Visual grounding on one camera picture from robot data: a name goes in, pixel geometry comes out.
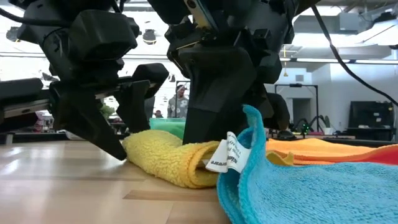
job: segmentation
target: black cable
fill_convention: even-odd
[[[324,119],[324,117],[323,117],[322,115],[315,116],[315,117],[309,122],[308,125],[309,125],[310,127],[312,127],[312,125],[313,125],[314,122],[317,120],[317,118],[319,118],[319,119],[323,122],[323,124],[325,125],[325,127],[327,128],[325,119]],[[321,128],[321,126],[319,125],[319,123],[317,123],[317,125],[319,126],[319,128],[320,128],[321,131],[323,132],[323,129]]]
[[[113,11],[116,12],[116,13],[122,13],[122,11],[120,10],[116,0],[110,0],[110,1],[111,1],[111,4],[112,4]]]
[[[126,1],[127,1],[127,0],[120,0],[119,8],[120,8],[120,11],[121,11],[121,12],[123,12],[123,10],[124,10],[124,3],[126,3]]]
[[[306,125],[310,128],[310,131],[313,131],[313,129],[312,129],[311,126],[309,125],[307,119],[305,119],[305,118],[299,119],[299,120],[296,122],[296,124],[293,126],[292,131],[293,131],[293,130],[297,130],[297,128],[299,127],[299,124],[300,124],[301,122],[303,122],[304,124],[306,124]]]
[[[381,90],[378,90],[376,88],[374,88],[373,86],[367,84],[364,80],[362,80],[362,78],[359,78],[357,75],[355,75],[355,73],[353,71],[351,71],[348,66],[344,63],[344,61],[341,59],[337,48],[333,45],[332,41],[331,41],[331,37],[330,34],[328,32],[328,29],[326,28],[325,23],[323,22],[321,15],[318,12],[318,9],[316,6],[311,6],[312,11],[315,15],[315,17],[317,18],[317,21],[319,23],[319,26],[321,27],[321,30],[323,31],[323,34],[325,35],[325,37],[328,39],[329,43],[330,43],[330,49],[333,52],[333,55],[335,56],[335,58],[337,59],[338,63],[343,67],[343,69],[348,73],[348,75],[351,75],[356,81],[360,82],[360,84],[366,86],[367,88],[369,88],[372,91],[375,91],[376,93],[386,97],[388,100],[390,100],[394,105],[398,106],[398,102],[396,102],[391,96],[389,96],[387,93],[384,93]]]
[[[373,22],[372,20],[366,19],[361,13],[359,13],[358,15],[366,22]]]
[[[4,9],[0,8],[0,16],[4,16],[15,22],[20,22],[22,24],[32,25],[32,26],[53,26],[53,27],[70,27],[71,22],[67,21],[55,21],[55,20],[41,20],[41,19],[29,19],[15,16]]]
[[[343,10],[340,6],[338,6],[338,5],[333,5],[333,6],[331,6],[331,8],[333,8],[333,7],[337,7],[338,9],[340,9],[341,12],[344,12],[344,10]]]

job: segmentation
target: doorway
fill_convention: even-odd
[[[311,99],[310,98],[293,98],[293,123],[297,124],[300,119],[305,118],[311,122]]]

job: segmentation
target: orange towel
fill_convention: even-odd
[[[379,148],[348,146],[326,142],[320,139],[278,141],[270,139],[267,152],[275,152],[282,158],[291,152],[294,164],[322,165],[336,162],[377,162],[398,165],[398,144]]]

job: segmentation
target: cable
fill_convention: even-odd
[[[111,5],[112,5],[113,11],[116,12],[116,13],[122,13],[122,11],[120,10],[116,0],[110,0],[110,1],[111,1]]]
[[[123,12],[123,10],[124,10],[124,3],[126,3],[126,1],[127,1],[127,0],[120,0],[119,8],[120,8],[120,11],[121,11],[121,12]]]
[[[317,18],[317,21],[319,23],[319,26],[321,27],[321,30],[323,31],[323,34],[325,35],[325,37],[328,39],[329,43],[330,43],[330,49],[333,52],[333,55],[335,56],[335,58],[337,59],[338,63],[343,67],[343,69],[348,73],[348,75],[351,75],[356,81],[360,82],[360,84],[366,86],[367,88],[369,88],[372,91],[375,91],[376,93],[386,97],[388,100],[390,100],[394,105],[398,106],[398,102],[396,102],[391,96],[389,96],[387,93],[384,93],[381,90],[378,90],[376,88],[374,88],[373,86],[367,84],[364,80],[362,80],[362,78],[359,78],[357,75],[355,75],[355,73],[353,71],[351,71],[348,66],[343,62],[343,60],[341,59],[340,55],[338,54],[337,48],[333,45],[332,41],[331,41],[331,37],[330,34],[328,32],[328,29],[326,28],[325,23],[323,22],[321,15],[318,12],[317,7],[311,6],[312,11],[315,15],[315,17]]]
[[[392,105],[392,111],[394,112],[394,122],[392,123],[392,129],[396,130],[396,122],[397,122],[397,111],[396,111],[397,107]],[[397,131],[394,131],[394,134],[392,135],[392,139],[391,141],[397,141],[398,139],[396,139],[397,137]]]
[[[372,20],[366,19],[361,13],[359,13],[358,15],[366,22],[373,22]]]
[[[68,27],[70,27],[70,24],[71,24],[70,22],[67,22],[67,21],[22,18],[22,17],[15,16],[15,15],[7,12],[2,8],[0,8],[0,16],[4,16],[5,18],[10,19],[15,22],[20,22],[22,24],[32,25],[32,26],[54,26],[54,27],[68,28]]]
[[[331,6],[331,9],[332,9],[333,7],[337,7],[337,8],[339,8],[339,9],[340,9],[340,11],[341,11],[341,12],[344,12],[344,10],[343,10],[343,9],[342,9],[340,6],[333,5],[333,6]]]

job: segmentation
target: yellow towel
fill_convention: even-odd
[[[201,189],[214,187],[218,173],[205,169],[203,159],[210,159],[219,142],[182,145],[182,140],[167,131],[147,130],[123,140],[127,158],[148,174],[175,185]],[[293,165],[293,155],[284,159],[276,153],[267,158],[280,166]]]

